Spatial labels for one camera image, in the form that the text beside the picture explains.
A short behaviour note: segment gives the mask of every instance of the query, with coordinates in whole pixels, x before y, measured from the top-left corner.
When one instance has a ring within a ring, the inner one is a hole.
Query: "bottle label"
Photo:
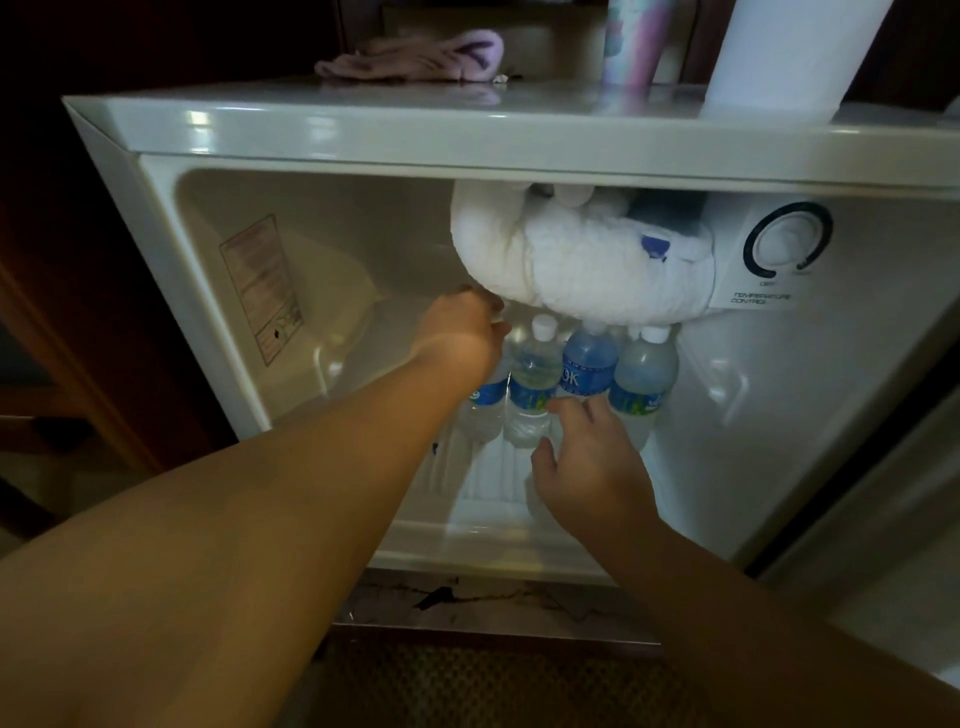
[[[507,394],[507,378],[504,376],[501,381],[493,384],[484,384],[480,389],[470,395],[470,401],[473,404],[487,406],[497,404]]]
[[[663,404],[665,392],[658,395],[638,395],[628,392],[614,382],[610,385],[610,407],[627,415],[652,415]]]
[[[553,397],[553,393],[556,391],[556,387],[530,389],[530,387],[524,387],[516,379],[510,380],[510,401],[519,409],[531,412],[541,412],[546,409],[547,401]]]
[[[564,378],[560,380],[562,386],[571,395],[589,397],[605,392],[613,384],[613,370],[616,366],[585,367],[564,357]]]

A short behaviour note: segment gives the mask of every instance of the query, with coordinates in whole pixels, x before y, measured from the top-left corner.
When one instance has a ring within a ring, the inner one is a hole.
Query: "wooden cabinet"
[[[0,81],[0,319],[107,442],[160,473],[235,442],[60,103],[309,73],[332,4],[12,0]]]

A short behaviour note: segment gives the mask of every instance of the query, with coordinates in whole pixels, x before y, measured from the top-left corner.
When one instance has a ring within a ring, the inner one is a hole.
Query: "forearm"
[[[408,363],[0,563],[0,704],[49,681],[97,724],[269,720],[465,386]]]
[[[661,522],[597,556],[737,726],[956,725],[958,693],[782,604]]]

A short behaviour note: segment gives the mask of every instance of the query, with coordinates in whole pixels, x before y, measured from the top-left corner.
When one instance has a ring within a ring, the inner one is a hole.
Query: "water bottle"
[[[564,346],[561,397],[581,400],[610,389],[616,368],[616,341],[602,321],[587,319]]]
[[[534,316],[533,334],[516,349],[510,371],[503,436],[517,448],[535,448],[547,434],[550,415],[546,403],[564,372],[560,345],[554,341],[557,320],[542,313]]]
[[[488,443],[503,429],[503,401],[507,395],[510,360],[504,357],[487,381],[460,405],[457,426],[467,439]]]
[[[610,407],[627,427],[630,442],[643,449],[657,410],[677,381],[680,359],[670,327],[630,327],[631,343],[620,355],[610,388]]]

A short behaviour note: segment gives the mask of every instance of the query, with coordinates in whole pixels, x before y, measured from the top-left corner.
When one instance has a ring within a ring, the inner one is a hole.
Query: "white refrigerator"
[[[714,310],[679,327],[642,456],[668,522],[784,589],[801,546],[829,554],[816,524],[955,383],[960,130],[938,114],[794,123],[714,118],[697,88],[315,80],[65,104],[240,438],[402,360],[424,307],[468,280],[457,179],[700,193]],[[809,240],[770,232],[788,214]],[[507,317],[524,331],[536,312]],[[529,454],[445,426],[372,565],[609,582],[537,502]]]

